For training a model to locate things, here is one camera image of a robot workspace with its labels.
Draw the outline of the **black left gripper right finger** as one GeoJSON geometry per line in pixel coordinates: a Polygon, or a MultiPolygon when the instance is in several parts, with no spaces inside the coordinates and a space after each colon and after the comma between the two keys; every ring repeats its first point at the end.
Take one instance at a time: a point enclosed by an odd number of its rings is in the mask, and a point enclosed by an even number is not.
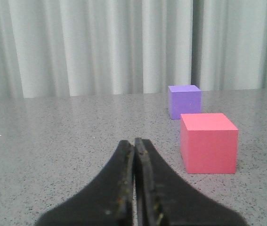
{"type": "Polygon", "coordinates": [[[137,215],[140,226],[245,226],[235,211],[182,179],[148,139],[135,139],[137,215]]]}

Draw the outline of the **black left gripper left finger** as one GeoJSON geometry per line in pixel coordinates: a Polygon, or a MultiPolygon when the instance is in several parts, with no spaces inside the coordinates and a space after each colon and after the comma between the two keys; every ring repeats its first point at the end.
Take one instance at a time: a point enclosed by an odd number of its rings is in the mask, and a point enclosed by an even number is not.
{"type": "Polygon", "coordinates": [[[109,162],[75,196],[43,214],[38,226],[130,226],[134,147],[121,140],[109,162]]]}

